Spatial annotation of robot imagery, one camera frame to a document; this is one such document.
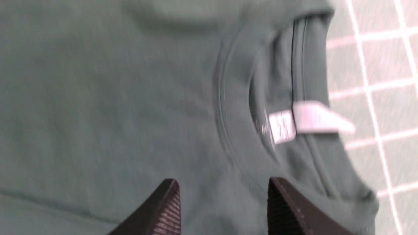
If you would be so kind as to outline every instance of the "cutting mat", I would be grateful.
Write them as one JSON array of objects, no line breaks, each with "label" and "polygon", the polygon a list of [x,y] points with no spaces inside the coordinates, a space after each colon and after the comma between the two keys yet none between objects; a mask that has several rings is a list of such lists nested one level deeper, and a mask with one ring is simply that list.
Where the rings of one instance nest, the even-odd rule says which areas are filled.
[{"label": "cutting mat", "polygon": [[343,135],[376,192],[376,235],[418,235],[418,0],[331,0],[331,107],[357,126]]}]

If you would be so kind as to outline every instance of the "grid lines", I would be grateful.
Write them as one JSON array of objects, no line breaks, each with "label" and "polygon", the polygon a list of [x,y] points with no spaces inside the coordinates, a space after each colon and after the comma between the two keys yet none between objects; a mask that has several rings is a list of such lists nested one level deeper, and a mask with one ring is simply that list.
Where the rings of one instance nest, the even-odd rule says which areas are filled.
[{"label": "grid lines", "polygon": [[[395,203],[395,195],[406,193],[406,192],[411,192],[414,190],[418,191],[418,181],[408,179],[406,182],[409,181],[409,183],[403,183],[400,185],[398,184],[395,186],[392,185],[392,178],[390,175],[390,170],[389,170],[389,166],[387,162],[387,156],[383,148],[383,145],[391,141],[408,140],[409,138],[417,137],[418,126],[413,125],[413,126],[409,126],[409,128],[406,128],[402,131],[395,130],[395,131],[389,131],[389,133],[387,132],[387,130],[386,131],[383,130],[382,131],[383,133],[381,133],[380,127],[378,125],[378,117],[376,115],[375,108],[380,108],[379,112],[381,112],[382,109],[379,106],[375,106],[374,101],[377,102],[379,100],[373,100],[372,94],[378,91],[390,91],[390,90],[399,90],[402,88],[414,87],[414,90],[416,90],[416,96],[414,97],[416,97],[418,100],[418,71],[417,71],[417,64],[414,58],[413,49],[412,49],[412,45],[410,41],[410,37],[418,36],[418,27],[407,27],[405,16],[404,16],[404,8],[402,6],[401,0],[391,0],[391,2],[396,12],[396,16],[394,15],[393,17],[395,20],[397,20],[399,28],[386,30],[382,32],[361,32],[360,33],[359,24],[357,22],[358,16],[355,13],[353,0],[345,0],[345,3],[346,3],[345,7],[348,10],[348,16],[350,18],[351,26],[353,29],[352,32],[354,32],[354,34],[350,36],[343,36],[340,38],[335,38],[335,39],[328,39],[326,48],[327,50],[333,50],[333,49],[337,49],[341,47],[355,46],[357,49],[357,56],[359,60],[358,73],[360,73],[360,70],[361,70],[362,85],[357,84],[357,86],[354,86],[354,87],[348,87],[348,88],[342,87],[342,89],[340,88],[336,91],[332,90],[329,93],[329,99],[330,101],[341,100],[341,99],[350,98],[354,96],[363,96],[366,98],[368,112],[372,119],[374,137],[347,141],[344,143],[344,146],[346,150],[364,148],[367,146],[377,147],[380,164],[382,165],[383,175],[384,175],[385,183],[386,183],[385,185],[386,189],[379,189],[379,191],[377,191],[377,197],[378,198],[386,197],[389,199],[390,210],[392,212],[392,217],[395,222],[393,226],[396,227],[396,230],[394,230],[394,232],[396,232],[397,235],[403,235],[404,234],[403,230],[404,229],[407,230],[409,227],[407,224],[405,223],[402,224],[400,221],[401,219],[398,214],[398,209]],[[377,83],[371,80],[372,83],[370,84],[368,73],[367,73],[366,62],[365,62],[365,55],[363,51],[363,43],[370,42],[370,41],[388,41],[388,40],[393,40],[393,39],[401,40],[402,42],[401,47],[404,47],[403,50],[405,50],[406,52],[406,55],[405,55],[406,57],[405,57],[404,62],[408,65],[412,76],[404,74],[407,77],[396,77],[395,79],[391,78],[391,80],[389,81],[378,81]]]},{"label": "grid lines", "polygon": [[362,46],[362,41],[360,40],[360,37],[359,37],[359,35],[360,35],[359,26],[358,26],[358,23],[357,23],[355,12],[354,12],[354,6],[353,6],[353,3],[352,3],[352,0],[346,0],[346,3],[347,3],[347,7],[348,7],[348,12],[349,12],[349,15],[350,15],[350,18],[351,18],[353,31],[354,31],[354,39],[355,39],[355,42],[356,42],[357,52],[358,52],[358,56],[359,56],[359,59],[360,59],[360,67],[361,67],[361,72],[362,72],[364,92],[365,92],[365,95],[366,95],[369,112],[370,112],[370,115],[371,115],[371,118],[372,118],[373,129],[374,129],[374,133],[375,133],[375,139],[376,139],[378,150],[379,150],[379,157],[380,157],[380,160],[381,160],[381,163],[382,163],[383,173],[384,173],[384,176],[385,176],[387,194],[388,194],[389,201],[390,201],[390,207],[392,209],[393,218],[394,218],[394,221],[395,221],[396,230],[398,232],[398,235],[403,235],[403,231],[402,231],[402,227],[401,227],[401,223],[400,223],[400,219],[399,219],[399,216],[398,216],[398,212],[397,212],[396,204],[395,204],[395,199],[394,199],[394,195],[393,195],[394,193],[393,193],[393,189],[392,189],[392,182],[391,182],[391,178],[390,178],[389,167],[388,167],[387,160],[386,160],[386,157],[385,157],[385,151],[383,149],[383,143],[382,143],[382,140],[381,140],[381,137],[380,137],[380,130],[379,130],[379,125],[377,123],[375,108],[373,106],[373,100],[372,100],[371,91],[370,91],[370,88],[369,88],[369,81],[367,79],[363,46]]}]

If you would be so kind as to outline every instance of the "white tag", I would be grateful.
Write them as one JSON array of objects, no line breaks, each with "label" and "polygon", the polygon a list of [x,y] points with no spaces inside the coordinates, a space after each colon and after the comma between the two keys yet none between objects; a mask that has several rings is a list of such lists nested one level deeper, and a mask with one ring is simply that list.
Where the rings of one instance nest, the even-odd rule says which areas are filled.
[{"label": "white tag", "polygon": [[318,101],[294,102],[293,115],[297,132],[300,134],[353,134],[356,132],[356,126],[350,120],[332,112],[327,106]]},{"label": "white tag", "polygon": [[295,124],[290,110],[272,113],[268,119],[275,144],[288,142],[296,137]]},{"label": "white tag", "polygon": [[285,110],[268,116],[274,144],[292,141],[298,134],[355,133],[355,125],[332,112],[318,101],[293,103],[293,111]]}]

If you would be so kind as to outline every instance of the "fabric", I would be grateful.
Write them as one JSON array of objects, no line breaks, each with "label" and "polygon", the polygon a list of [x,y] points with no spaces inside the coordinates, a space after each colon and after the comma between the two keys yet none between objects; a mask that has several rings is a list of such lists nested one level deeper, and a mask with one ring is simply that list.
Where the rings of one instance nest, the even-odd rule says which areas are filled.
[{"label": "fabric", "polygon": [[0,10],[1,234],[105,234],[161,181],[182,234],[267,234],[272,176],[356,235],[375,194],[338,134],[272,144],[328,106],[323,0],[14,0]]}]

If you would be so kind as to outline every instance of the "neckline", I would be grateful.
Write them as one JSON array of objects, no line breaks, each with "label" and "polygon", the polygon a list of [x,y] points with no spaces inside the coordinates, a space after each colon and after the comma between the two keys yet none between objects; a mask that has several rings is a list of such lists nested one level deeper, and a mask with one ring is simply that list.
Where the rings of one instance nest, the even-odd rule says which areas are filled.
[{"label": "neckline", "polygon": [[[374,205],[327,198],[284,175],[261,142],[248,104],[257,54],[296,19],[310,14],[332,15],[333,12],[326,0],[266,0],[251,5],[224,40],[219,54],[215,80],[217,124],[228,160],[260,203],[267,201],[269,178],[283,177],[312,203],[321,205],[331,218],[347,228],[357,228],[365,224],[364,216]],[[358,216],[353,218],[344,211],[357,211]]]}]

